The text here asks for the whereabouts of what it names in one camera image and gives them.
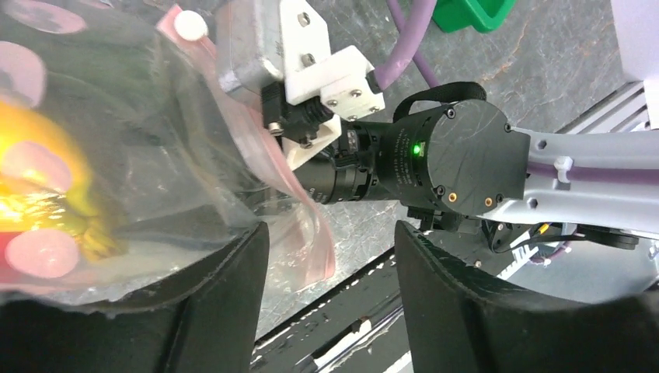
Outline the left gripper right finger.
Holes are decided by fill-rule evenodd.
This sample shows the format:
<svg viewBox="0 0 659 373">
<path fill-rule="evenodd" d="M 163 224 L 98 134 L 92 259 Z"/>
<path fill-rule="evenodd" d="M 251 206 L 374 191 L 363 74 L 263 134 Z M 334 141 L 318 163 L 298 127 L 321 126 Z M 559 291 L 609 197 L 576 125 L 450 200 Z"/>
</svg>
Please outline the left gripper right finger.
<svg viewBox="0 0 659 373">
<path fill-rule="evenodd" d="M 656 372 L 658 293 L 588 305 L 471 267 L 411 224 L 396 269 L 416 372 Z"/>
</svg>

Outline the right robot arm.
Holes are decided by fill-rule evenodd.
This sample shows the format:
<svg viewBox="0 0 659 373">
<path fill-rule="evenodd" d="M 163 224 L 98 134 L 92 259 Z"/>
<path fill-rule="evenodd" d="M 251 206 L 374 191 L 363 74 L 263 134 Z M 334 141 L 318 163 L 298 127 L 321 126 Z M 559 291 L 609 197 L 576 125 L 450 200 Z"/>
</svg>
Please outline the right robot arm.
<svg viewBox="0 0 659 373">
<path fill-rule="evenodd" d="M 588 241 L 634 249 L 658 232 L 658 132 L 542 133 L 511 125 L 475 82 L 403 100 L 389 123 L 348 120 L 295 170 L 320 204 L 395 200 L 424 231 L 489 249 Z"/>
</svg>

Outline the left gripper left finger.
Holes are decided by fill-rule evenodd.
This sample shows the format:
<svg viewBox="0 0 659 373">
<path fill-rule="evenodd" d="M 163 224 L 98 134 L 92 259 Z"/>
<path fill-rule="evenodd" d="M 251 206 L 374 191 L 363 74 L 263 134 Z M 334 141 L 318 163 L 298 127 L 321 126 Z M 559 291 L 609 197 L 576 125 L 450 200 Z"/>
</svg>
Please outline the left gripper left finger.
<svg viewBox="0 0 659 373">
<path fill-rule="evenodd" d="M 118 302 L 1 305 L 3 372 L 247 372 L 270 249 L 266 224 Z"/>
</svg>

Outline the clear zip top bag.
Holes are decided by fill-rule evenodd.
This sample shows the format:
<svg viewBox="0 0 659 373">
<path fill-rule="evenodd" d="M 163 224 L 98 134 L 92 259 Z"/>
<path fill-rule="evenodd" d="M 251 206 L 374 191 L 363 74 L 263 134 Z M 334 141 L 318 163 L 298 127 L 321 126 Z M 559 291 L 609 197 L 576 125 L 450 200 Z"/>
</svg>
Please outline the clear zip top bag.
<svg viewBox="0 0 659 373">
<path fill-rule="evenodd" d="M 75 140 L 128 248 L 82 255 L 57 280 L 1 276 L 2 302 L 115 302 L 262 222 L 277 287 L 334 275 L 331 233 L 263 127 L 260 98 L 242 103 L 218 83 L 220 2 L 1 3 L 1 104 L 35 110 Z"/>
</svg>

